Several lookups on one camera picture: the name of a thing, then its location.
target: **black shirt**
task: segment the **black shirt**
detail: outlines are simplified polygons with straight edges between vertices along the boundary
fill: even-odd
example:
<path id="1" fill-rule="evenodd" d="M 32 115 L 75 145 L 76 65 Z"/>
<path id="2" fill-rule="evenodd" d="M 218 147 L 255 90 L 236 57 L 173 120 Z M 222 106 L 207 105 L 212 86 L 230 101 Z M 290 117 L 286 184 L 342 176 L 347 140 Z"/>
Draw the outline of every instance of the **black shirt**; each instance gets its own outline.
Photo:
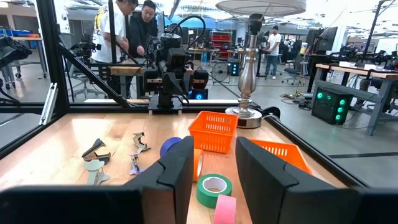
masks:
<path id="1" fill-rule="evenodd" d="M 129 33 L 127 38 L 129 40 L 129 53 L 133 57 L 141 57 L 137 53 L 138 46 L 146 48 L 146 40 L 148 35 L 157 36 L 156 20 L 152 19 L 146 23 L 142 20 L 141 12 L 135 12 L 130 17 Z"/>

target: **blue light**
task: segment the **blue light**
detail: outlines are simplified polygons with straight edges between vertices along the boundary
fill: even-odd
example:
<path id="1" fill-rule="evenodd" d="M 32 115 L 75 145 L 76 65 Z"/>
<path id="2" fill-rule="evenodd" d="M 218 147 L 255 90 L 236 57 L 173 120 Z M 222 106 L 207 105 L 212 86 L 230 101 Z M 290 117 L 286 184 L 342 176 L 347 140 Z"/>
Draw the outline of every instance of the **blue light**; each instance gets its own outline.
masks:
<path id="1" fill-rule="evenodd" d="M 202 94 L 197 94 L 197 96 L 195 97 L 195 99 L 201 100 L 201 99 L 203 99 L 203 95 L 202 95 Z"/>

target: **white t-shirt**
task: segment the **white t-shirt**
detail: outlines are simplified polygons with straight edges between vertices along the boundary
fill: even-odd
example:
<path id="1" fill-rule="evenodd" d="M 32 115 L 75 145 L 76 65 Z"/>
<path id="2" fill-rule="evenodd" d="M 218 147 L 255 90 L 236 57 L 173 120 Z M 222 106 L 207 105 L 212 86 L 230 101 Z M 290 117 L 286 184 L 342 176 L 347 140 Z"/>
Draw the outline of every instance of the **white t-shirt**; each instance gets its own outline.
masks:
<path id="1" fill-rule="evenodd" d="M 282 38 L 282 36 L 280 36 L 280 34 L 277 34 L 277 35 L 271 34 L 271 35 L 269 36 L 269 39 L 268 39 L 269 50 L 272 49 L 272 48 L 275 46 L 276 43 L 278 43 L 278 42 L 280 43 L 281 38 Z M 279 47 L 276 47 L 276 48 L 270 53 L 270 55 L 271 55 L 271 56 L 278 56 L 278 55 L 279 55 Z"/>
<path id="2" fill-rule="evenodd" d="M 126 28 L 124 22 L 124 15 L 122 11 L 120 11 L 119 6 L 115 2 L 113 3 L 113 12 L 114 12 L 114 33 L 116 36 L 125 37 Z M 101 7 L 98 10 L 97 15 L 95 16 L 93 43 L 101 44 L 102 48 L 101 50 L 93 52 L 91 58 L 99 62 L 111 63 L 112 62 L 111 42 L 104 39 L 103 36 L 104 32 L 111 33 L 111 26 L 109 24 L 108 5 Z M 118 46 L 116 46 L 116 58 L 118 62 L 120 61 L 120 57 L 121 57 L 120 49 Z"/>

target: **floor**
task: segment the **floor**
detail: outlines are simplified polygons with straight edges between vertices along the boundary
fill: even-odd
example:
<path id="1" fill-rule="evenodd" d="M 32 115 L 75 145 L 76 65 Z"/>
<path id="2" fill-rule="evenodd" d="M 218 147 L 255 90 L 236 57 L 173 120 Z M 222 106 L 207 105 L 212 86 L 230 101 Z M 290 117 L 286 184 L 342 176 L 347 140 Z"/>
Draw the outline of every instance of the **floor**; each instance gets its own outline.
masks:
<path id="1" fill-rule="evenodd" d="M 278 69 L 283 71 L 283 65 L 279 65 Z M 380 124 L 374 134 L 370 137 L 364 134 L 368 125 L 369 116 L 357 113 L 350 121 L 343 126 L 332 126 L 326 124 L 322 120 L 311 115 L 311 111 L 305 111 L 298 108 L 298 105 L 292 104 L 291 101 L 281 101 L 281 95 L 295 94 L 307 89 L 306 84 L 296 82 L 295 85 L 282 83 L 283 78 L 289 75 L 283 73 L 277 75 L 276 80 L 269 77 L 257 79 L 257 88 L 252 94 L 252 100 L 267 108 L 276 106 L 280 108 L 282 115 L 281 121 L 291 130 L 300 135 L 304 140 L 321 152 L 330 155 L 339 165 L 347 169 L 349 172 L 359 177 L 365 183 L 372 187 L 398 187 L 398 150 L 397 150 L 397 123 Z M 341 83 L 342 74 L 335 73 L 329 80 L 333 83 Z M 83 85 L 76 79 L 72 79 L 74 91 L 82 89 Z M 231 77 L 229 83 L 213 83 L 209 81 L 207 88 L 209 89 L 209 99 L 236 99 L 239 95 L 238 90 L 239 77 Z M 16 89 L 7 91 L 21 101 L 37 102 L 45 101 L 50 80 L 43 79 L 40 65 L 26 65 L 22 68 L 22 78 L 16 80 Z M 89 89 L 99 90 L 97 86 L 87 84 Z M 132 97 L 135 97 L 135 85 L 132 86 Z M 88 98 L 103 98 L 103 95 L 94 95 L 90 93 Z M 76 102 L 83 102 L 86 98 L 84 95 L 78 95 Z M 350 111 L 348 119 L 353 115 L 354 111 Z M 23 133 L 35 127 L 39 122 L 39 115 L 36 114 L 0 114 L 0 147 L 9 143 Z"/>

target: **pink tape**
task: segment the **pink tape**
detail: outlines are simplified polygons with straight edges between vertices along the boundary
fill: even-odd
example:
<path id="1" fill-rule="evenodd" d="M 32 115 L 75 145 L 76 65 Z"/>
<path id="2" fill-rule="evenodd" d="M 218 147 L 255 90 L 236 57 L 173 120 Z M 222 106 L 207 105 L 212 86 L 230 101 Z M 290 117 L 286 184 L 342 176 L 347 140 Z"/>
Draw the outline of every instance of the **pink tape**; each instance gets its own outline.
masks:
<path id="1" fill-rule="evenodd" d="M 214 224 L 235 224 L 236 198 L 219 195 L 217 199 Z"/>

